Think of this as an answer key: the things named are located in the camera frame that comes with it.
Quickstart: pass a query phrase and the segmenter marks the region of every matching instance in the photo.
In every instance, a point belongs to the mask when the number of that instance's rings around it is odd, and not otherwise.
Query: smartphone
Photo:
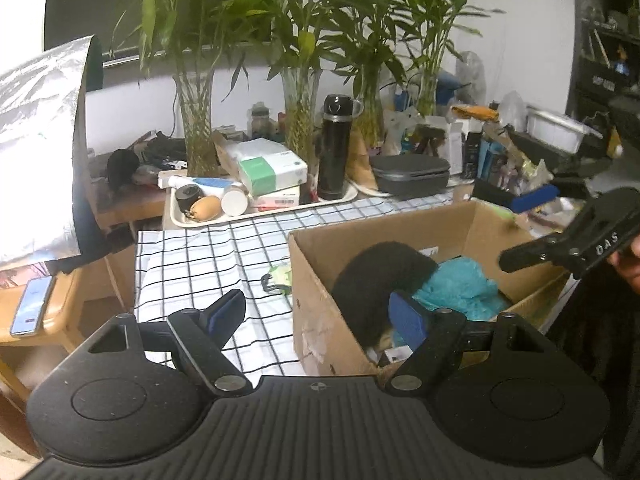
[[[53,276],[34,278],[27,282],[18,309],[15,311],[14,322],[11,324],[9,334],[32,335],[36,333],[53,290],[53,282]]]

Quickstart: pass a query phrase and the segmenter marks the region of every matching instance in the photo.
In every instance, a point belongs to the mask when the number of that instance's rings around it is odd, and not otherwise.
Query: screw
[[[412,392],[422,386],[422,381],[412,375],[398,375],[391,379],[391,385],[402,392]]]
[[[246,385],[246,379],[237,375],[223,375],[218,378],[214,386],[223,392],[236,392]]]

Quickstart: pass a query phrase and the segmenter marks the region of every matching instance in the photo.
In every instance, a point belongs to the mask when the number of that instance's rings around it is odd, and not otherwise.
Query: white tray
[[[301,209],[311,209],[314,207],[322,207],[322,206],[331,205],[331,204],[341,204],[345,202],[351,202],[352,200],[357,198],[358,190],[355,187],[353,187],[350,183],[347,183],[345,184],[345,188],[346,189],[345,189],[344,197],[342,197],[340,200],[321,200],[320,202],[314,202],[312,204],[299,205],[295,207],[286,207],[283,209],[273,209],[271,211],[262,211],[262,212],[259,212],[259,211],[255,212],[255,210],[250,207],[247,210],[247,213],[243,214],[242,216],[228,216],[223,214],[222,216],[219,216],[208,222],[194,222],[193,220],[188,219],[183,214],[183,212],[180,211],[180,208],[178,207],[178,203],[175,200],[175,189],[172,189],[170,203],[169,203],[169,211],[171,215],[171,221],[175,225],[184,229],[193,229],[198,227],[206,227],[208,225],[223,224],[226,222],[235,222],[237,220],[247,220],[249,218],[258,218],[260,216],[268,216],[268,215],[273,215],[277,213],[284,213],[287,211],[298,211]]]

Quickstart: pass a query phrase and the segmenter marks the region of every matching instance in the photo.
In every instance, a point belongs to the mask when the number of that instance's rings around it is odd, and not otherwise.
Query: black thermos
[[[330,94],[324,100],[318,196],[325,200],[339,200],[343,196],[353,105],[354,100],[346,95]]]

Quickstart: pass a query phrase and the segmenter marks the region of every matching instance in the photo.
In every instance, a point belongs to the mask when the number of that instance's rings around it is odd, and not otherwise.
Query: lucky bamboo plant
[[[504,13],[500,9],[486,10],[468,5],[469,0],[404,0],[408,10],[400,10],[399,27],[404,30],[403,40],[412,60],[411,69],[421,74],[417,108],[424,115],[435,112],[435,93],[442,59],[448,51],[457,58],[453,40],[449,37],[453,28],[482,36],[476,28],[457,23],[465,16],[488,18],[491,13]]]
[[[250,11],[259,22],[267,19],[272,23],[269,79],[282,76],[286,144],[307,162],[313,159],[321,59],[336,60],[335,43],[326,33],[335,30],[332,15],[339,7],[339,0],[263,0]]]
[[[353,95],[364,104],[354,122],[368,148],[384,141],[380,73],[386,66],[397,82],[404,79],[404,67],[396,57],[399,39],[399,11],[408,10],[406,0],[337,0],[341,8],[332,12],[335,34],[327,44],[335,52],[334,72],[353,78]]]
[[[234,59],[234,48],[255,33],[254,24],[244,18],[257,0],[139,0],[141,21],[127,39],[139,39],[140,70],[148,75],[160,55],[175,69],[174,80],[180,101],[191,176],[214,176],[217,157],[211,137],[211,86],[216,64],[222,57]],[[114,30],[119,35],[122,13]],[[238,59],[232,88],[244,68]]]

